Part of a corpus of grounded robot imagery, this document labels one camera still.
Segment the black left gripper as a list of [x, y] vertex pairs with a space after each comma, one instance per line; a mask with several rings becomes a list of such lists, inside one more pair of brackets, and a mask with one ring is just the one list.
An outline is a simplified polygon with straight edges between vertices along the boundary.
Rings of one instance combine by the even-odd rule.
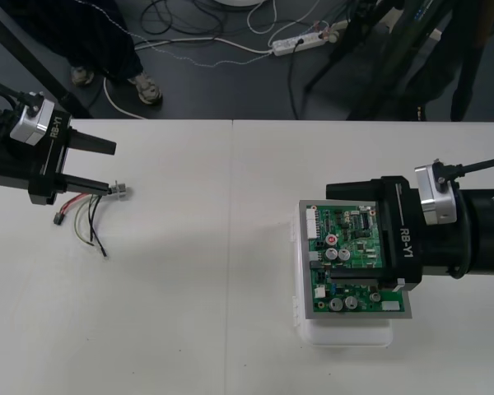
[[55, 110], [46, 134], [35, 146], [34, 164], [28, 179], [28, 195], [35, 205], [53, 205], [58, 193], [108, 194], [107, 183], [63, 174], [68, 147], [113, 156], [115, 142], [71, 128], [70, 114]]

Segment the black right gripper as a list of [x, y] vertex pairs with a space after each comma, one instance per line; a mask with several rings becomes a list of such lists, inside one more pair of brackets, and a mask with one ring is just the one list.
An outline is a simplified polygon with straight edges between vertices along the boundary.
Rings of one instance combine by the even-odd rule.
[[388, 242], [388, 271], [384, 269], [333, 269], [329, 279], [336, 284], [387, 287], [404, 280], [402, 290], [410, 291], [422, 281], [420, 247], [421, 208], [416, 191], [401, 176], [351, 183], [328, 184], [325, 198], [375, 202], [384, 197], [381, 219]]

